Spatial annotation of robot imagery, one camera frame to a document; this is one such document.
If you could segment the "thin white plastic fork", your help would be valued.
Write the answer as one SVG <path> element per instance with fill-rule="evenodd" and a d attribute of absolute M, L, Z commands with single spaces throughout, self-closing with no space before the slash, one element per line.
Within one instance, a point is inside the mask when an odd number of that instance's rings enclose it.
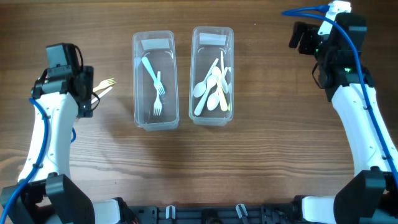
<path fill-rule="evenodd" d="M 113 89 L 113 87 L 108 87 L 107 89 L 105 89 L 104 91 L 102 91 L 98 97 L 99 99 L 101 99 L 102 97 L 104 97 L 107 93 L 109 93 L 111 90 Z M 99 99 L 97 99 L 96 97 L 94 99 L 92 99 L 91 104 L 93 105 L 94 103 L 96 103 Z"/>

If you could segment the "yellow plastic fork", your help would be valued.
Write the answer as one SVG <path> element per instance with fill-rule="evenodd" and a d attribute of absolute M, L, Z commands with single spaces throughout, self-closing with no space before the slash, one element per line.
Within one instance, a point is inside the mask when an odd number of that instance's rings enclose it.
<path fill-rule="evenodd" d="M 115 78 L 109 78 L 109 79 L 103 80 L 103 81 L 101 81 L 99 83 L 98 86 L 93 88 L 93 92 L 97 92 L 97 91 L 100 91 L 100 90 L 107 89 L 108 87 L 113 86 L 115 83 L 116 83 L 116 79 Z"/>

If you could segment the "thick white plastic fork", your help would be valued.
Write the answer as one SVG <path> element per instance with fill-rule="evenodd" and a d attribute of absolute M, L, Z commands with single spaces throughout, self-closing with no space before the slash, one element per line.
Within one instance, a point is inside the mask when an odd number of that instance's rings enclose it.
<path fill-rule="evenodd" d="M 165 94 L 164 86 L 161 83 L 161 81 L 159 81 L 157 79 L 157 77 L 155 76 L 154 70 L 152 68 L 152 65 L 149 62 L 149 59 L 147 57 L 142 57 L 141 62 L 144 65 L 144 67 L 146 68 L 146 70 L 149 72 L 149 75 L 151 76 L 151 78 L 154 82 L 155 89 L 160 91 L 160 95 Z"/>

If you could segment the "yellow plastic spoon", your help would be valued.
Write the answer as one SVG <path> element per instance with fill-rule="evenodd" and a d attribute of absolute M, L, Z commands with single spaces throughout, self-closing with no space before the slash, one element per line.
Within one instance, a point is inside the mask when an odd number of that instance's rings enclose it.
<path fill-rule="evenodd" d="M 222 72 L 218 67 L 214 67 L 212 69 L 212 74 L 217 76 L 217 89 L 216 92 L 218 94 L 219 98 L 219 103 L 220 103 L 220 108 L 222 111 L 227 111 L 228 110 L 228 105 L 226 102 L 226 98 L 224 96 L 223 90 L 222 90 L 222 84 L 221 84 L 221 78 L 222 78 Z"/>

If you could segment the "thin white spoon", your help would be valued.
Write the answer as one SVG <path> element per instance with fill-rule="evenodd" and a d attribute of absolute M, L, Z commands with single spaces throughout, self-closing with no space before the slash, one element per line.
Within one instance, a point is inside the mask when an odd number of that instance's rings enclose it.
<path fill-rule="evenodd" d="M 220 52 L 220 59 L 221 59 L 221 73 L 222 73 L 222 76 L 221 76 L 221 87 L 222 87 L 223 92 L 225 94 L 227 94 L 228 93 L 228 84 L 226 82 L 225 75 L 226 75 L 226 72 L 228 71 L 228 69 L 224 67 L 224 54 L 223 54 L 223 51 Z"/>
<path fill-rule="evenodd" d="M 218 94 L 216 91 L 208 97 L 206 105 L 209 111 L 213 111 L 218 105 L 220 105 Z"/>
<path fill-rule="evenodd" d="M 211 67 L 208 70 L 208 73 L 206 74 L 205 78 L 203 79 L 203 81 L 197 83 L 193 89 L 193 96 L 195 98 L 199 98 L 201 97 L 205 90 L 206 90 L 206 81 L 208 79 L 208 77 L 211 75 L 212 73 L 212 69 L 216 66 L 216 64 L 218 63 L 218 58 L 215 59 L 215 61 L 212 63 Z"/>

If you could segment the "clear white plastic fork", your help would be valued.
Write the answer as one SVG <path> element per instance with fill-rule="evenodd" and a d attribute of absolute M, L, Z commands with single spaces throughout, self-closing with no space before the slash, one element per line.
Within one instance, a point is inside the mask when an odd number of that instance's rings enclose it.
<path fill-rule="evenodd" d="M 154 101 L 154 116 L 160 116 L 162 112 L 162 103 L 160 100 L 160 91 L 157 90 L 156 99 Z"/>

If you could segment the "thick white plastic spoon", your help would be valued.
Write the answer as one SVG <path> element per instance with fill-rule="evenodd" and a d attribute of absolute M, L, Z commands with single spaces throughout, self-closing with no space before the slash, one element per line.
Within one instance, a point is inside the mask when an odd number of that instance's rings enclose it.
<path fill-rule="evenodd" d="M 201 112 L 203 111 L 204 105 L 206 103 L 206 99 L 208 98 L 209 92 L 216 85 L 217 80 L 218 79 L 217 79 L 216 75 L 210 75 L 208 77 L 208 79 L 206 81 L 206 90 L 194 110 L 195 116 L 201 115 Z"/>

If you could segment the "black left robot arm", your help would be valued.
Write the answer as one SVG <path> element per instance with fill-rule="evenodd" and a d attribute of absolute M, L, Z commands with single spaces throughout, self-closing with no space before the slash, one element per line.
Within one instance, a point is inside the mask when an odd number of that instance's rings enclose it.
<path fill-rule="evenodd" d="M 93 203 L 70 178 L 70 144 L 77 118 L 90 118 L 93 67 L 83 63 L 74 44 L 46 48 L 49 67 L 35 81 L 30 102 L 35 122 L 27 160 L 16 185 L 1 192 L 1 222 L 132 223 L 121 198 Z"/>

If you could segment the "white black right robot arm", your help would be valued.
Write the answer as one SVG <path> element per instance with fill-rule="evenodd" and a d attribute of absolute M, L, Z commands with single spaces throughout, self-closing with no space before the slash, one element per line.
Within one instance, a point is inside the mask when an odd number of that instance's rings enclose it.
<path fill-rule="evenodd" d="M 354 177 L 334 196 L 298 195 L 292 221 L 306 223 L 396 223 L 397 149 L 379 111 L 374 80 L 361 65 L 365 20 L 348 12 L 327 18 L 327 6 L 288 10 L 288 16 L 319 19 L 331 26 L 323 34 L 314 24 L 296 22 L 291 48 L 316 58 L 315 83 L 338 113 L 351 148 Z"/>

